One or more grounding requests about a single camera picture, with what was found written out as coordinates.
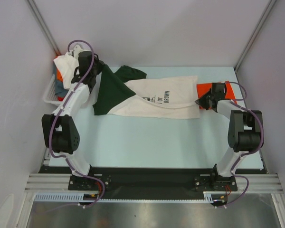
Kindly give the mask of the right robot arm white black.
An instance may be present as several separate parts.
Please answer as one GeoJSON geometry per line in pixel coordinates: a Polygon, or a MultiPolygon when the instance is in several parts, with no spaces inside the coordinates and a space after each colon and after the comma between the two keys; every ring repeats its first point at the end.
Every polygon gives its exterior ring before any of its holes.
{"type": "Polygon", "coordinates": [[[216,175],[209,179],[214,190],[222,190],[227,184],[225,177],[235,176],[244,158],[257,153],[264,144],[263,114],[238,103],[246,98],[247,92],[241,84],[225,81],[211,83],[209,90],[195,101],[201,109],[212,110],[229,120],[229,148],[214,166],[216,175]]]}

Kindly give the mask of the cream and green t shirt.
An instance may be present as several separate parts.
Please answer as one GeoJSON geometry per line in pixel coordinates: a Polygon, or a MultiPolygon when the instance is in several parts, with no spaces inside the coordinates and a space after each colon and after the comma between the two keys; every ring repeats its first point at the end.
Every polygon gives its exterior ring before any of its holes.
{"type": "Polygon", "coordinates": [[[197,81],[197,76],[148,79],[145,72],[129,66],[113,72],[105,65],[94,114],[197,119],[200,117],[197,81]]]}

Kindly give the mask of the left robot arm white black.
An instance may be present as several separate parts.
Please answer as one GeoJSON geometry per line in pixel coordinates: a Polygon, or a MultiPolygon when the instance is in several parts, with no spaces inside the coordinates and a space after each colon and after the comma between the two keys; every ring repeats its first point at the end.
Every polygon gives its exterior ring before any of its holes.
{"type": "Polygon", "coordinates": [[[52,114],[43,115],[41,122],[45,145],[51,157],[64,159],[71,173],[80,176],[79,185],[90,190],[95,186],[95,177],[88,174],[90,165],[79,151],[80,134],[74,118],[88,101],[104,63],[93,51],[80,52],[78,62],[79,66],[74,69],[74,77],[66,97],[52,114]]]}

